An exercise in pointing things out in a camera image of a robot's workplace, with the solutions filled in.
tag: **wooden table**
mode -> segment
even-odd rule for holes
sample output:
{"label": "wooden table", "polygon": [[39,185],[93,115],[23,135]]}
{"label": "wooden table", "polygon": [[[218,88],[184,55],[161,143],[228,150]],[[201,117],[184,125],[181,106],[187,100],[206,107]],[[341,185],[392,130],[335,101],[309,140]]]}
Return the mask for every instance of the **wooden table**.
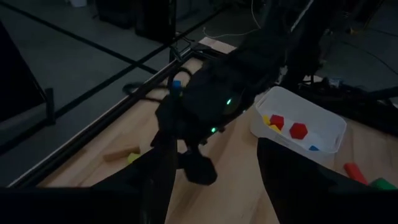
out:
{"label": "wooden table", "polygon": [[[234,49],[209,38],[201,43],[224,53]],[[184,67],[195,72],[201,64],[190,59]],[[187,82],[185,75],[178,74],[176,78]],[[164,90],[149,93],[157,98],[165,94]],[[105,162],[103,154],[125,146],[139,146],[141,153],[148,151],[157,131],[156,107],[157,103],[148,101],[135,104],[40,186],[91,186],[126,167],[125,157]],[[251,108],[201,148],[218,172],[213,185],[189,183],[183,171],[177,171],[166,223],[278,223],[262,184],[256,157],[257,139],[249,131],[252,114]],[[323,165],[345,175],[343,164],[355,162],[369,181],[383,177],[398,185],[398,140],[354,121],[347,122],[339,152]],[[184,151],[185,146],[178,144],[178,150]]]}

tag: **red block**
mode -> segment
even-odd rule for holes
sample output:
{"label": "red block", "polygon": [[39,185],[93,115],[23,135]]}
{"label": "red block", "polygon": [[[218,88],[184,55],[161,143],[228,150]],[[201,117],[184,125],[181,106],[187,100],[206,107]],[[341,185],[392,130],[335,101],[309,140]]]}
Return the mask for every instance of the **red block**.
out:
{"label": "red block", "polygon": [[279,115],[272,115],[270,121],[270,125],[275,125],[279,130],[282,130],[285,124],[285,119]]}
{"label": "red block", "polygon": [[365,177],[363,176],[361,170],[354,162],[348,162],[348,163],[344,164],[344,170],[346,170],[348,176],[351,179],[356,180],[365,185],[368,184],[368,182],[366,181]]}
{"label": "red block", "polygon": [[302,123],[294,123],[289,132],[294,139],[303,139],[308,134],[307,127]]}

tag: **red hexagonal block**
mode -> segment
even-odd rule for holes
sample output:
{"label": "red hexagonal block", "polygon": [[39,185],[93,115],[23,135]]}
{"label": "red hexagonal block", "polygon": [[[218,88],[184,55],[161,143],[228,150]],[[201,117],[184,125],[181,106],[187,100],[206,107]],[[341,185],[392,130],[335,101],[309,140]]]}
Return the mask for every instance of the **red hexagonal block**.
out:
{"label": "red hexagonal block", "polygon": [[292,138],[300,140],[308,134],[307,127],[302,123],[294,123],[289,132]]}
{"label": "red hexagonal block", "polygon": [[282,130],[285,124],[285,119],[279,115],[272,115],[271,119],[269,120],[270,125],[275,125],[278,127],[279,130]]}

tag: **yellow block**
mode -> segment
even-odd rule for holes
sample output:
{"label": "yellow block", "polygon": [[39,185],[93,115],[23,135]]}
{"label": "yellow block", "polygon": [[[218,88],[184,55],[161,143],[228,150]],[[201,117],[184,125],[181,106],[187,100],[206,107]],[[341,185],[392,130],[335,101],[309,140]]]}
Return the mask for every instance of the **yellow block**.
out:
{"label": "yellow block", "polygon": [[270,125],[270,124],[271,124],[271,122],[269,121],[269,118],[268,118],[267,115],[264,115],[264,116],[262,117],[262,121],[263,121],[264,124],[266,124],[266,125]]}
{"label": "yellow block", "polygon": [[276,126],[276,125],[271,125],[271,126],[269,126],[272,130],[274,130],[274,131],[276,131],[276,132],[278,132],[279,134],[282,134],[282,131],[280,131],[279,130],[279,128]]}
{"label": "yellow block", "polygon": [[133,161],[135,161],[139,157],[140,157],[140,154],[130,153],[129,157],[127,157],[127,161],[129,164],[131,164]]}

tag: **concrete floor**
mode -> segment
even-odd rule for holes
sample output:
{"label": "concrete floor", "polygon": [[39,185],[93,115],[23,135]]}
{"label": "concrete floor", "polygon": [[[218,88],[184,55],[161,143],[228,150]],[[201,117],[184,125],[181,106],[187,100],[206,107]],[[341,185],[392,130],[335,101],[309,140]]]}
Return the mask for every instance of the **concrete floor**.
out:
{"label": "concrete floor", "polygon": [[[92,19],[96,14],[92,6],[72,8],[62,0],[5,0],[5,2],[134,60],[139,60],[160,47],[157,42],[138,37],[133,29],[123,30],[98,19]],[[206,4],[203,1],[194,1],[194,7],[201,9],[200,12],[178,22],[177,30],[185,31],[210,15],[210,6]],[[398,34],[397,11],[396,1],[386,1],[374,16],[370,27]],[[0,7],[0,20],[41,87],[54,88],[56,109],[128,66],[127,63],[106,53],[2,7]],[[206,27],[208,35],[221,35],[245,33],[255,29],[256,25],[249,10],[231,9],[193,31],[188,37],[200,40],[204,37],[203,27]],[[370,30],[355,37],[343,38],[378,55],[392,68],[398,70],[398,64],[395,63],[398,38]],[[243,39],[244,36],[234,36],[222,37],[219,40],[238,46]],[[180,49],[186,45],[184,41],[178,43]],[[368,90],[398,85],[398,76],[391,73],[383,64],[347,45],[335,44],[327,60],[325,68],[318,73],[321,76],[340,77],[347,83],[364,86]],[[164,50],[146,62],[146,65],[160,70],[168,64],[168,61],[169,50]],[[7,185],[23,174],[117,103],[124,97],[121,88],[127,82],[143,82],[151,76],[139,68],[131,71],[62,116],[55,126],[41,130],[1,156],[0,185]]]}

